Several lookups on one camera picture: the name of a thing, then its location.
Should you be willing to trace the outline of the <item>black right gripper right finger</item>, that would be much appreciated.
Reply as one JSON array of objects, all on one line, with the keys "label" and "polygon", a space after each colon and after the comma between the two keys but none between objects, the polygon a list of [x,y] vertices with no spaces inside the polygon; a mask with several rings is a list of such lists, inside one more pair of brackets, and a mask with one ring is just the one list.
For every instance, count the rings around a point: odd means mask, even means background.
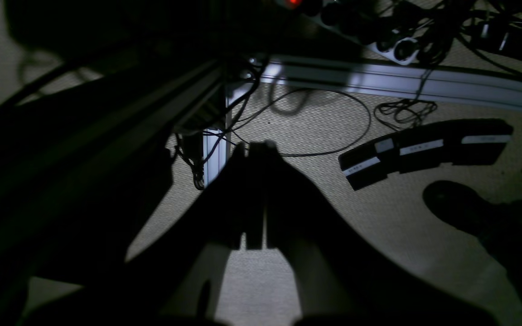
[{"label": "black right gripper right finger", "polygon": [[313,182],[265,151],[268,244],[290,264],[301,326],[495,326],[488,312],[415,277],[365,241]]}]

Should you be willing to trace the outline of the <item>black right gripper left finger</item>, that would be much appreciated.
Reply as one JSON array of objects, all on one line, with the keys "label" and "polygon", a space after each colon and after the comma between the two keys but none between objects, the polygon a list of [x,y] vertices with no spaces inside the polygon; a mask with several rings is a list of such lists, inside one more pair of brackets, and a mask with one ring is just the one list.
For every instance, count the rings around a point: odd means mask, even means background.
[{"label": "black right gripper left finger", "polygon": [[241,241],[236,209],[220,208],[240,143],[221,173],[165,235],[108,275],[33,311],[27,326],[213,326],[223,274]]}]

